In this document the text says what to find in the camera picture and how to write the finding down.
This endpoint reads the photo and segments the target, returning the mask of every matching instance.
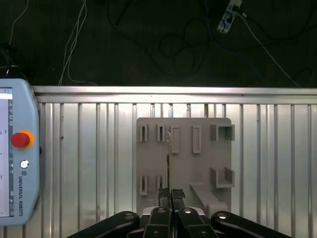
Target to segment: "aluminum panel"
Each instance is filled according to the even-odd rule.
[[[79,229],[96,223],[97,106],[82,104],[78,115]]]
[[[295,237],[308,237],[308,106],[294,106]]]
[[[278,230],[291,235],[292,230],[292,122],[291,106],[277,106],[277,189]]]
[[[227,117],[235,128],[235,140],[231,144],[231,167],[235,171],[235,187],[231,189],[231,212],[242,215],[243,209],[243,108],[239,104],[226,106]]]
[[[311,106],[311,142],[309,143],[309,232],[310,237],[317,237],[317,105]]]
[[[41,196],[30,222],[0,228],[0,238],[64,238],[135,210],[139,117],[230,118],[232,212],[297,238],[317,237],[317,90],[34,90],[41,103]]]
[[[243,213],[257,221],[258,187],[258,117],[257,105],[243,106]]]

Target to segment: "red emergency stop button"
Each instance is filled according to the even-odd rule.
[[[12,137],[11,137],[11,143],[14,147],[24,147],[27,146],[30,143],[30,137],[28,134],[26,133],[15,133]]]

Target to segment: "white cable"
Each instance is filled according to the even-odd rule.
[[[28,9],[28,7],[29,7],[29,0],[26,0],[26,5],[25,5],[25,8],[24,8],[23,12],[14,20],[14,22],[12,24],[11,35],[10,35],[10,39],[9,39],[9,45],[11,45],[11,43],[12,43],[15,24],[25,14],[25,12]]]
[[[23,12],[14,20],[14,22],[13,22],[13,24],[12,24],[12,29],[11,29],[11,36],[10,36],[10,40],[9,40],[9,45],[11,45],[11,43],[12,43],[15,24],[16,24],[17,21],[20,20],[20,18],[25,14],[25,12],[26,12],[26,10],[28,9],[28,7],[29,7],[29,0],[26,0],[26,5],[25,5],[25,8],[24,8]]]
[[[237,16],[239,16],[243,22],[246,24],[247,28],[249,29],[249,31],[251,32],[252,36],[254,37],[254,39],[256,39],[256,41],[262,46],[262,48],[266,51],[266,53],[268,54],[268,56],[270,56],[270,58],[274,61],[274,63],[280,68],[280,70],[297,86],[297,87],[301,87],[298,85],[298,83],[296,83],[291,76],[288,75],[288,73],[285,72],[285,70],[278,64],[278,62],[276,62],[276,60],[274,59],[274,57],[270,54],[270,52],[264,47],[264,45],[261,43],[261,41],[259,41],[259,39],[255,36],[255,34],[253,33],[253,31],[251,30],[251,28],[249,27],[249,24],[247,23],[247,20],[240,15],[239,13],[236,13]]]
[[[81,18],[81,15],[82,15],[83,10],[85,10],[85,16],[84,16],[84,18],[83,18],[83,21],[82,21],[80,27],[79,27],[79,21],[80,21],[80,18]],[[75,26],[74,26],[74,28],[73,28],[73,30],[72,30],[72,33],[71,33],[71,35],[70,35],[70,37],[69,37],[69,39],[68,39],[68,41],[67,41],[66,47],[65,47],[64,61],[63,61],[63,71],[62,71],[62,73],[61,73],[58,86],[60,86],[60,85],[62,84],[66,67],[67,67],[67,65],[69,64],[69,62],[71,61],[71,56],[72,56],[73,51],[74,51],[74,49],[75,49],[75,47],[76,47],[77,38],[78,38],[78,35],[79,35],[79,33],[80,33],[80,31],[81,31],[81,29],[82,29],[84,23],[85,23],[86,16],[87,16],[86,0],[83,0],[83,5],[82,5],[82,7],[81,7],[81,9],[80,9],[80,11],[79,11],[78,18],[77,18],[77,22],[76,22],[76,24],[75,24]],[[67,54],[67,47],[68,47],[68,44],[69,44],[71,38],[72,38],[73,35],[74,35],[74,30],[75,30],[75,29],[76,29],[76,36],[75,36],[75,38],[74,38],[74,40],[73,40],[73,43],[72,43],[71,46],[70,46],[70,53],[69,53],[69,56],[68,56],[68,58],[67,58],[67,61],[65,62],[65,60],[66,60],[66,54]]]
[[[80,22],[80,18],[82,16],[82,13],[83,13],[83,10],[85,10],[85,15],[84,15],[84,18],[81,22],[81,24],[79,23]],[[72,30],[72,33],[67,41],[67,44],[66,44],[66,47],[65,47],[65,53],[64,53],[64,60],[63,60],[63,71],[61,73],[61,76],[60,76],[60,79],[59,79],[59,82],[58,82],[58,86],[60,86],[62,84],[62,81],[63,81],[63,77],[64,77],[64,73],[65,73],[65,70],[67,68],[67,75],[68,75],[68,78],[73,81],[73,82],[76,82],[76,83],[86,83],[85,81],[77,81],[77,80],[74,80],[71,76],[70,76],[70,64],[71,64],[71,57],[72,57],[72,54],[73,54],[73,51],[75,50],[75,47],[77,45],[77,40],[78,40],[78,36],[79,36],[79,33],[81,32],[81,29],[86,21],[86,18],[87,18],[87,6],[86,6],[86,0],[83,0],[83,5],[79,11],[79,14],[78,14],[78,19],[77,19],[77,22]],[[71,38],[73,37],[74,35],[74,32],[76,30],[76,35],[75,35],[75,38],[70,46],[70,53],[69,53],[69,57],[67,58],[66,60],[66,54],[67,54],[67,47],[68,47],[68,44],[70,43],[70,40]]]

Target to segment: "universal robots logo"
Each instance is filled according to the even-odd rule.
[[[19,176],[19,217],[23,217],[23,176],[26,176],[26,171]]]

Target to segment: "connector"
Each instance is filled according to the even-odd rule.
[[[221,34],[227,34],[229,32],[234,18],[236,17],[235,13],[239,12],[241,4],[241,0],[230,0],[228,7],[224,12],[222,19],[217,27],[217,30],[221,32]]]

